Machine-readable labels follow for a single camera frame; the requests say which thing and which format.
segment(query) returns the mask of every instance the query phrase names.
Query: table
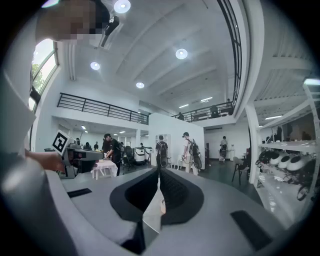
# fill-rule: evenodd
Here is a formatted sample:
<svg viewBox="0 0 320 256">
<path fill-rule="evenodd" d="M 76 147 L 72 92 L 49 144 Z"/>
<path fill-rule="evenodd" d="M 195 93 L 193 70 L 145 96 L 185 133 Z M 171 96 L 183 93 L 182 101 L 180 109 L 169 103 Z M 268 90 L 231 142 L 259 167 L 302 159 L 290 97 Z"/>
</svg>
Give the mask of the table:
<svg viewBox="0 0 320 256">
<path fill-rule="evenodd" d="M 111 160 L 99 160 L 99 162 L 97 163 L 97 167 L 94 167 L 91 171 L 92 179 L 95 178 L 96 180 L 98 180 L 99 172 L 102 174 L 102 176 L 116 177 L 117 171 L 118 167 Z"/>
</svg>

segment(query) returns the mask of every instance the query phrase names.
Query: metal railing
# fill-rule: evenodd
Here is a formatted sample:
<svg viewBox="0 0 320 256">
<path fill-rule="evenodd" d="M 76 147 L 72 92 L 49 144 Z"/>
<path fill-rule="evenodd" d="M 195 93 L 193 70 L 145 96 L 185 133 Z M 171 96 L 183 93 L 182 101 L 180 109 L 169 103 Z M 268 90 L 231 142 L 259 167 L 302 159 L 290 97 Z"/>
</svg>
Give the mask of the metal railing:
<svg viewBox="0 0 320 256">
<path fill-rule="evenodd" d="M 239 26 L 234 13 L 234 10 L 230 4 L 229 0 L 217 0 L 219 6 L 222 10 L 223 16 L 225 18 L 233 50 L 234 59 L 234 90 L 232 102 L 235 106 L 238 100 L 238 94 L 241 82 L 241 72 L 242 72 L 242 49 L 241 49 L 241 39 L 239 34 Z"/>
<path fill-rule="evenodd" d="M 234 112 L 234 108 L 235 106 L 233 102 L 230 101 L 184 112 L 182 113 L 182 115 L 176 114 L 172 117 L 186 121 L 188 123 L 192 123 L 201 120 L 231 116 Z"/>
<path fill-rule="evenodd" d="M 111 105 L 94 99 L 79 97 L 67 93 L 60 93 L 58 108 L 66 108 L 89 112 L 110 118 L 122 119 L 143 125 L 148 125 L 149 117 L 120 106 Z"/>
</svg>

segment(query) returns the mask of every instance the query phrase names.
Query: white shelf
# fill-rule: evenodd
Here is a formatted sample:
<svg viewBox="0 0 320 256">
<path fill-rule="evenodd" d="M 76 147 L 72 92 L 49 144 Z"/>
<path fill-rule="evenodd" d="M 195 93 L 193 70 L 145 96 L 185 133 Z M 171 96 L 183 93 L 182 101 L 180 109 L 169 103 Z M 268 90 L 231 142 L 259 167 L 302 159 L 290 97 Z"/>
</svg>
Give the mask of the white shelf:
<svg viewBox="0 0 320 256">
<path fill-rule="evenodd" d="M 310 104 L 308 100 L 305 100 L 303 103 L 290 110 L 288 113 L 285 113 L 283 116 L 272 120 L 271 122 L 263 125 L 262 127 L 258 127 L 256 130 L 259 131 L 264 128 L 275 127 L 279 125 L 283 125 L 292 121 L 292 119 L 297 119 L 299 117 L 304 116 L 306 113 L 310 112 Z"/>
<path fill-rule="evenodd" d="M 299 220 L 305 201 L 299 201 L 297 194 L 300 185 L 288 184 L 275 179 L 273 174 L 259 174 L 259 180 L 273 196 L 274 201 L 281 207 L 292 222 Z"/>
<path fill-rule="evenodd" d="M 317 151 L 315 140 L 302 140 L 302 141 L 283 141 L 259 144 L 259 147 L 279 150 L 292 150 L 315 153 Z"/>
<path fill-rule="evenodd" d="M 275 201 L 275 197 L 270 194 L 265 187 L 257 188 L 256 191 L 261 199 L 263 207 L 273 214 L 285 229 L 288 229 L 293 224 L 293 221 L 288 218 L 286 212 Z"/>
</svg>

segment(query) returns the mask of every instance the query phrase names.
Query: sloped ceiling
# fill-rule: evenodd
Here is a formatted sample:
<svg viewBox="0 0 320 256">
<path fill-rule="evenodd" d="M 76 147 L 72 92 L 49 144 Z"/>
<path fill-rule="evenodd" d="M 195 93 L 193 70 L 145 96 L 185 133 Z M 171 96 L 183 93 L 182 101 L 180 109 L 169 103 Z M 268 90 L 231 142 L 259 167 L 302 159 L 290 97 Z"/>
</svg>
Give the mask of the sloped ceiling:
<svg viewBox="0 0 320 256">
<path fill-rule="evenodd" d="M 190 104 L 183 109 L 188 111 L 232 98 L 233 50 L 217 1 L 206 0 L 206 8 L 201 0 L 130 0 L 124 14 L 114 12 L 115 1 L 102 2 L 111 16 L 119 16 L 120 25 L 104 48 L 94 48 L 101 35 L 76 46 L 77 77 L 117 86 L 176 111 L 185 104 Z M 176 58 L 180 48 L 188 51 L 186 59 Z M 100 70 L 92 70 L 91 62 L 98 62 Z M 138 89 L 137 82 L 145 87 Z M 213 99 L 200 103 L 208 97 Z"/>
</svg>

